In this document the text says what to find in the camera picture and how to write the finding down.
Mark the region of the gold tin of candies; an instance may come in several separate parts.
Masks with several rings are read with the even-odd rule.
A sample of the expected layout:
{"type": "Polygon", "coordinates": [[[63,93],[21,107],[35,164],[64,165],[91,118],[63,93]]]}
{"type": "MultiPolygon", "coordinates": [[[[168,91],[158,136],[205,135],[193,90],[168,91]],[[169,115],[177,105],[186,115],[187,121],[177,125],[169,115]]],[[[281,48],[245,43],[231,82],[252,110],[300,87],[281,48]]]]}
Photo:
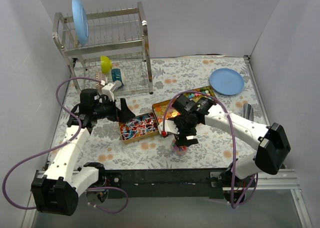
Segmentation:
{"type": "Polygon", "coordinates": [[[126,123],[118,123],[120,137],[124,144],[138,142],[159,134],[154,112],[145,113],[126,123]]]}

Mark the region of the tin of gummy candies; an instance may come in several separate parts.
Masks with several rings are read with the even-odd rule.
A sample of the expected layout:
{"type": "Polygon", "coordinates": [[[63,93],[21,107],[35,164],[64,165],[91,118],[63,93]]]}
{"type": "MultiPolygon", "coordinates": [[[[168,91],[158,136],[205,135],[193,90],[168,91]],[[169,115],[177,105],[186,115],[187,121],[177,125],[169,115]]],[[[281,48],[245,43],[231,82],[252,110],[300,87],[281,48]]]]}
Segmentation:
{"type": "MultiPolygon", "coordinates": [[[[163,121],[164,114],[165,114],[165,111],[167,109],[169,102],[170,102],[170,100],[165,100],[162,102],[152,104],[151,107],[154,112],[157,124],[160,124],[163,121]]],[[[178,115],[180,115],[180,113],[175,108],[172,107],[172,104],[170,104],[165,118],[166,119],[174,118],[178,115]]]]}

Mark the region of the clear glass jar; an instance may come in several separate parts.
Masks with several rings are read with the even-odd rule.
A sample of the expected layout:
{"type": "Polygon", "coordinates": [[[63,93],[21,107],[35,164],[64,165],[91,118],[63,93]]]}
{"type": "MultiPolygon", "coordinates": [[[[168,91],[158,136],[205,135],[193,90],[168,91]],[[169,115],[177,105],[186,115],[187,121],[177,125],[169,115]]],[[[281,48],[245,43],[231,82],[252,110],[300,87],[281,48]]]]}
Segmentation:
{"type": "Polygon", "coordinates": [[[172,149],[173,154],[175,154],[177,156],[183,156],[188,151],[187,146],[177,146],[175,139],[171,143],[171,149],[172,149]]]}

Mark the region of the tin of colourful star candies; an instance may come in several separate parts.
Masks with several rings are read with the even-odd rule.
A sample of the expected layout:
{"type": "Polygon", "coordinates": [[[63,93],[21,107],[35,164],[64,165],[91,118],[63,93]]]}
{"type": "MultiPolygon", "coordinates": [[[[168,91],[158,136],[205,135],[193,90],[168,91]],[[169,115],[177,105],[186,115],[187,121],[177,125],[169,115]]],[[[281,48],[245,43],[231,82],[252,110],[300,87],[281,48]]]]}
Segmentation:
{"type": "Polygon", "coordinates": [[[188,92],[188,93],[185,93],[184,96],[186,96],[190,100],[194,100],[195,102],[197,102],[201,97],[206,98],[206,96],[204,96],[203,94],[207,94],[212,97],[215,97],[214,90],[211,86],[204,86],[204,87],[196,88],[196,89],[193,89],[193,91],[195,91],[197,93],[188,92]]]}

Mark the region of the silver metal scoop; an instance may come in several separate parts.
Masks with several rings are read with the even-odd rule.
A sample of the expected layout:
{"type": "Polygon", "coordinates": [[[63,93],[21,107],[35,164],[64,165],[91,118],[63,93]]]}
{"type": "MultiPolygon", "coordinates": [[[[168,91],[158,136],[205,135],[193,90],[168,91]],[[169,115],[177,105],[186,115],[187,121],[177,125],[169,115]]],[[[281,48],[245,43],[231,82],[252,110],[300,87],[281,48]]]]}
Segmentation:
{"type": "Polygon", "coordinates": [[[243,104],[243,113],[242,113],[243,118],[254,121],[254,109],[251,104],[249,103],[244,103],[243,104]]]}

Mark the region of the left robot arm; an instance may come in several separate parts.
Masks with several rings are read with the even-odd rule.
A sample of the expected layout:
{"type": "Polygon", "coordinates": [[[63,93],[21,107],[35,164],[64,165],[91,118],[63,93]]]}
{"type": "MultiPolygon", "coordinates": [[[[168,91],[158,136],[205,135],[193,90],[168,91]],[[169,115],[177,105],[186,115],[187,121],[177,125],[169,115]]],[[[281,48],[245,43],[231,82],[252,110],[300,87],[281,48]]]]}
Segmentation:
{"type": "Polygon", "coordinates": [[[115,100],[100,95],[96,89],[82,90],[80,102],[70,110],[65,143],[43,176],[36,177],[31,184],[37,211],[71,216],[88,188],[103,187],[107,180],[104,165],[89,162],[73,174],[78,157],[99,120],[127,122],[134,118],[125,98],[120,99],[117,107],[115,100]]]}

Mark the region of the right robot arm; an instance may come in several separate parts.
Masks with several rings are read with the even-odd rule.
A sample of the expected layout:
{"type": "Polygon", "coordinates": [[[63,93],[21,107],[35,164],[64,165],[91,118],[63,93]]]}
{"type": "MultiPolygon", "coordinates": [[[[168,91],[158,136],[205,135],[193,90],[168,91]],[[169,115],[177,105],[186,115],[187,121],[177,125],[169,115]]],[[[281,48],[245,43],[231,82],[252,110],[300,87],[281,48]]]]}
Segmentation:
{"type": "Polygon", "coordinates": [[[201,97],[195,102],[181,95],[172,107],[179,115],[170,118],[166,128],[174,134],[177,147],[197,144],[196,126],[203,124],[234,135],[256,151],[237,159],[226,170],[224,177],[231,186],[239,186],[245,178],[259,172],[276,175],[291,150],[282,125],[267,126],[226,113],[211,99],[201,97]]]}

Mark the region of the patterned tape roll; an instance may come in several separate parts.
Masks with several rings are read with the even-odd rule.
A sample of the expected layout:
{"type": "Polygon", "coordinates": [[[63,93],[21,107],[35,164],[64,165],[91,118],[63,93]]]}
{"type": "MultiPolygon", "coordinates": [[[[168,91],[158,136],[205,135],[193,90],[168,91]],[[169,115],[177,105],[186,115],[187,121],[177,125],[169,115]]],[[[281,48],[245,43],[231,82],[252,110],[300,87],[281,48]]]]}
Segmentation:
{"type": "Polygon", "coordinates": [[[96,72],[95,77],[97,80],[100,80],[101,85],[105,85],[108,82],[108,77],[102,72],[96,72]]]}

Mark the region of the teal and white cup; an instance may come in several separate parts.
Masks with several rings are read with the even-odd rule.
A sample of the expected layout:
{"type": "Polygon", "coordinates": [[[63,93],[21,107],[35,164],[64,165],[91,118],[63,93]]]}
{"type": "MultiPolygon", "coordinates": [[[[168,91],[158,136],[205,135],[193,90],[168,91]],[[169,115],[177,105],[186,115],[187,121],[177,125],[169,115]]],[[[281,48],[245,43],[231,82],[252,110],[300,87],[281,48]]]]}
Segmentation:
{"type": "Polygon", "coordinates": [[[116,82],[116,81],[120,81],[121,82],[121,88],[126,84],[126,78],[125,75],[122,71],[122,69],[116,68],[116,69],[112,69],[111,70],[111,77],[112,77],[112,81],[116,82]]]}

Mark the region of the yellow-green bowl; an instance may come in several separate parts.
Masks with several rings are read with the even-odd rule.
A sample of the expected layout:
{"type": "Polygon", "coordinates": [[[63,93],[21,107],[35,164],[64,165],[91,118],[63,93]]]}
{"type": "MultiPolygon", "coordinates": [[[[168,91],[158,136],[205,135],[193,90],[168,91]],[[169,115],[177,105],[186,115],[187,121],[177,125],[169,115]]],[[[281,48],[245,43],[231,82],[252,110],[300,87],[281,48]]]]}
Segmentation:
{"type": "Polygon", "coordinates": [[[107,56],[100,57],[101,72],[108,74],[112,69],[112,62],[107,56]]]}

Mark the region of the steel dish rack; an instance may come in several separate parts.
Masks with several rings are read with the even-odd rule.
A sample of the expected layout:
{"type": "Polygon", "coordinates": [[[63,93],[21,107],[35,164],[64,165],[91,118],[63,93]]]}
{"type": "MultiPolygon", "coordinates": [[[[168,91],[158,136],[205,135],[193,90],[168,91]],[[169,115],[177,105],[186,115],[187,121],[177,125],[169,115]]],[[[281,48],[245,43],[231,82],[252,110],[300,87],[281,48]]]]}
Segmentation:
{"type": "Polygon", "coordinates": [[[142,2],[118,10],[87,13],[88,43],[81,46],[73,16],[56,13],[52,38],[66,62],[70,76],[87,77],[74,80],[77,91],[97,88],[92,81],[101,72],[101,56],[107,56],[113,68],[122,69],[125,85],[121,95],[154,92],[148,24],[142,2]]]}

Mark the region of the blue plate on mat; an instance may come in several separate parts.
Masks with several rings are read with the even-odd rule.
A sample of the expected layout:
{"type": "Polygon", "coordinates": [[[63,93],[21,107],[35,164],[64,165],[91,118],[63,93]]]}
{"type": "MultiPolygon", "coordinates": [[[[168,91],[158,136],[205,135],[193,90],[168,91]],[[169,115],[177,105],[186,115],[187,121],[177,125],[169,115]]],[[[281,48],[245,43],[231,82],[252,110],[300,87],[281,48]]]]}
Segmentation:
{"type": "Polygon", "coordinates": [[[219,94],[234,96],[245,87],[243,77],[235,70],[220,68],[213,71],[209,77],[209,83],[219,94]]]}

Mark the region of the blue plate in rack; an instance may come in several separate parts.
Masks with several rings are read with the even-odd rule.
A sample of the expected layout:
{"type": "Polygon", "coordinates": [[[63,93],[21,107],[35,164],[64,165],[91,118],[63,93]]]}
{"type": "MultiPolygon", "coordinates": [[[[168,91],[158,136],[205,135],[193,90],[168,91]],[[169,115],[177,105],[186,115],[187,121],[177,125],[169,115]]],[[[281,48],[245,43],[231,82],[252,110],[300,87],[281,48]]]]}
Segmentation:
{"type": "Polygon", "coordinates": [[[78,41],[81,46],[85,46],[89,40],[89,26],[81,0],[72,0],[72,16],[78,41]]]}

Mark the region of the black metal base rail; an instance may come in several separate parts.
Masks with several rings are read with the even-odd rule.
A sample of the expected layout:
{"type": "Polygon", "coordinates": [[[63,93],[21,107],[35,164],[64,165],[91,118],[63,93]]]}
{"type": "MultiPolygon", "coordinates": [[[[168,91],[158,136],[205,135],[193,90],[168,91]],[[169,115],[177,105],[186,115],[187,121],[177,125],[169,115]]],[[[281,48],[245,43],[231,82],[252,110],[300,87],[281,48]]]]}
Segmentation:
{"type": "Polygon", "coordinates": [[[231,189],[232,175],[224,168],[132,169],[105,170],[102,180],[90,187],[91,194],[108,191],[109,199],[125,195],[111,187],[124,190],[129,198],[208,197],[223,199],[231,189]]]}

